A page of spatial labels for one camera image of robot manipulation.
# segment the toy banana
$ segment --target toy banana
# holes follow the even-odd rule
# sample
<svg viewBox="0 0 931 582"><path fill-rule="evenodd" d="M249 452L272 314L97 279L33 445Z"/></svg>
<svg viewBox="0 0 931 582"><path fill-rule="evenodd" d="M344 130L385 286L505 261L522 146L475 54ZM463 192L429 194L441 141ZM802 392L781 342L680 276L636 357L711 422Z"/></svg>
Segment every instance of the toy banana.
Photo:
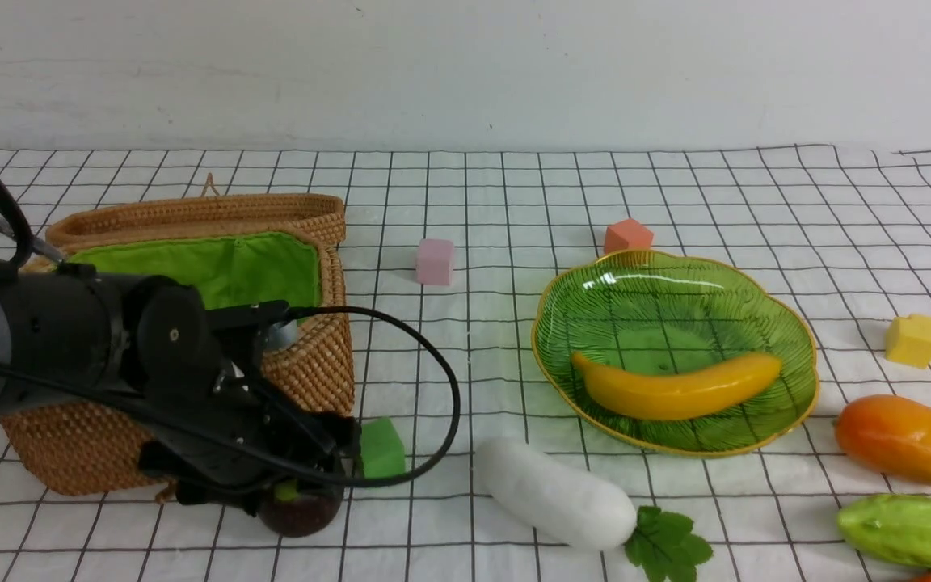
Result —
<svg viewBox="0 0 931 582"><path fill-rule="evenodd" d="M596 364L583 353L570 361L584 387L603 408L640 420L688 420L720 412L771 386L782 361L768 353L747 353L695 372L646 376Z"/></svg>

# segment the mangosteen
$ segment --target mangosteen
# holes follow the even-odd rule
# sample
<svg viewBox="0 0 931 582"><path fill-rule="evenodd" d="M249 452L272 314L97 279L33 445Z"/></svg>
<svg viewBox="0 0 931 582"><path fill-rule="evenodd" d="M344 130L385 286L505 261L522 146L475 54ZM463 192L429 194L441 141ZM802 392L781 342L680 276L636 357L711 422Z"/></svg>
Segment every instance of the mangosteen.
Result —
<svg viewBox="0 0 931 582"><path fill-rule="evenodd" d="M333 464L334 474L344 474L343 464ZM328 526L343 503L343 487L299 483L295 479L278 483L263 494L258 516L275 534L303 538Z"/></svg>

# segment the foam cube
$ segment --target foam cube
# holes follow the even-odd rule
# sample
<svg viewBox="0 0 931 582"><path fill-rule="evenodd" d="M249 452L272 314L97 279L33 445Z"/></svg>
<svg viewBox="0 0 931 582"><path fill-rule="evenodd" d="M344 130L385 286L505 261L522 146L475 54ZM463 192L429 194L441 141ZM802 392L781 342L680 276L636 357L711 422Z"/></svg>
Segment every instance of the foam cube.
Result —
<svg viewBox="0 0 931 582"><path fill-rule="evenodd" d="M384 417L362 424L361 464L369 479L389 478L406 470L404 443L390 419Z"/></svg>
<svg viewBox="0 0 931 582"><path fill-rule="evenodd" d="M416 280L422 285L451 285L455 246L450 240L425 238L415 257Z"/></svg>
<svg viewBox="0 0 931 582"><path fill-rule="evenodd" d="M611 225L605 231L605 253L616 253L625 248L651 248L653 231L634 218Z"/></svg>
<svg viewBox="0 0 931 582"><path fill-rule="evenodd" d="M886 332L886 360L928 368L931 361L931 317L910 314L895 318Z"/></svg>

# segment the white wall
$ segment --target white wall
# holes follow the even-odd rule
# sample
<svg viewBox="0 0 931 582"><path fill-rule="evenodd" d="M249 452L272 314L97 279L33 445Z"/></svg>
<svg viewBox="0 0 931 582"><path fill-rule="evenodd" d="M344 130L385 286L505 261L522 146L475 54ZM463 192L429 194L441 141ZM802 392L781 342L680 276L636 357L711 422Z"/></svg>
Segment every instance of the white wall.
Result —
<svg viewBox="0 0 931 582"><path fill-rule="evenodd" d="M931 0L0 0L0 147L931 146Z"/></svg>

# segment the green glass plate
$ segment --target green glass plate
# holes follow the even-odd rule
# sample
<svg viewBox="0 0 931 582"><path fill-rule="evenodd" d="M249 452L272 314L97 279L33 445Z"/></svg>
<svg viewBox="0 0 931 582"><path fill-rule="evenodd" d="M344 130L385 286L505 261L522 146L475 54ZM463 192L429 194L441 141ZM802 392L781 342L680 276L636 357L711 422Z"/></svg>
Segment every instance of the green glass plate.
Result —
<svg viewBox="0 0 931 582"><path fill-rule="evenodd" d="M619 251L562 273L541 296L531 345L541 371L580 416L644 449L721 457L797 428L817 402L807 325L749 276L710 259ZM694 420L636 420L596 404L570 364L581 351L629 372L686 373L760 351L783 361L767 390Z"/></svg>

